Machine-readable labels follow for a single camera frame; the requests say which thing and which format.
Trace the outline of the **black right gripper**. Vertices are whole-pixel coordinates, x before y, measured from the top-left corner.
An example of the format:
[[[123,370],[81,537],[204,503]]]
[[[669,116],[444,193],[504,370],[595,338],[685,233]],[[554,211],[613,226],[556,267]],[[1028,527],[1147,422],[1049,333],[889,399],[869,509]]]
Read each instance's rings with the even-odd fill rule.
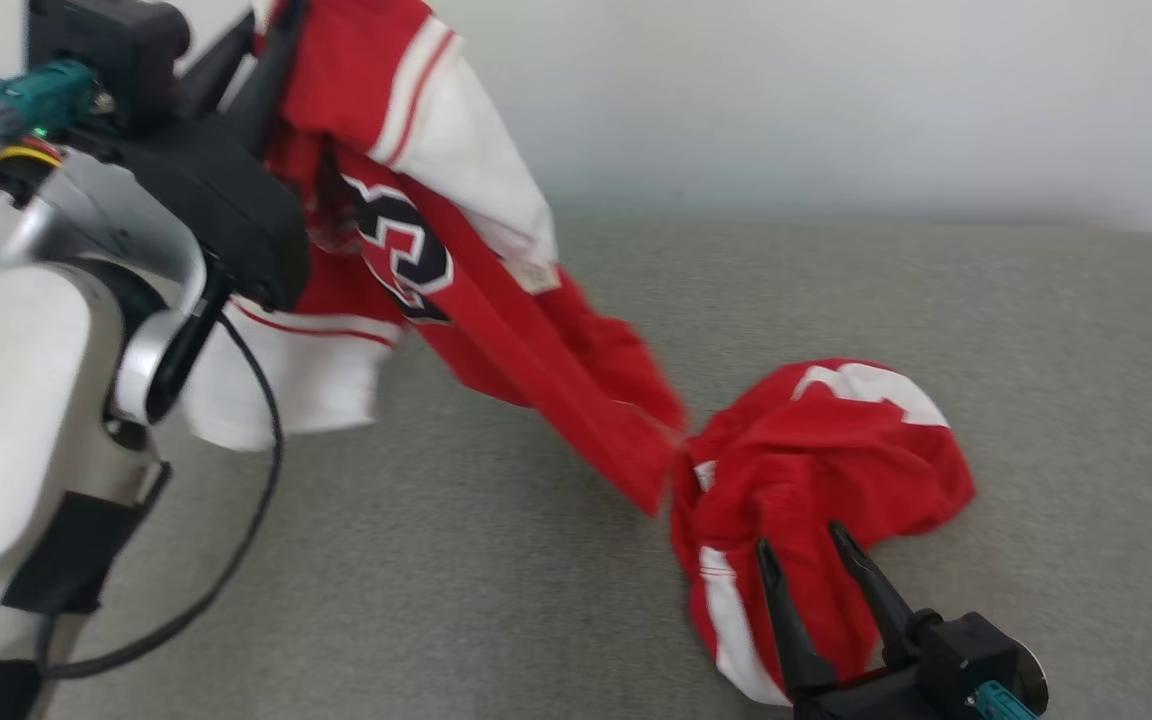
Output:
[[[785,691],[794,700],[794,719],[938,719],[940,715],[916,682],[914,661],[918,651],[908,632],[914,620],[909,602],[841,521],[829,521],[829,536],[876,621],[886,667],[836,683],[835,670],[817,653],[791,598],[788,574],[771,541],[760,538],[756,561]]]

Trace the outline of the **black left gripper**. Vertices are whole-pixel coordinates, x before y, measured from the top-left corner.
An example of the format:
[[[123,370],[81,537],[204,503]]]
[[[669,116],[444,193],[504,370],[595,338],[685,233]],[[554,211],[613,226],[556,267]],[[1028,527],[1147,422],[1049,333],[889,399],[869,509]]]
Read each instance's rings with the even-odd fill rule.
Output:
[[[179,118],[124,143],[126,168],[195,234],[232,290],[279,311],[298,304],[311,262],[301,200],[260,158],[282,113],[306,12],[306,1],[253,6],[179,78]],[[250,71],[230,88],[247,56]],[[223,118],[206,118],[228,88]]]

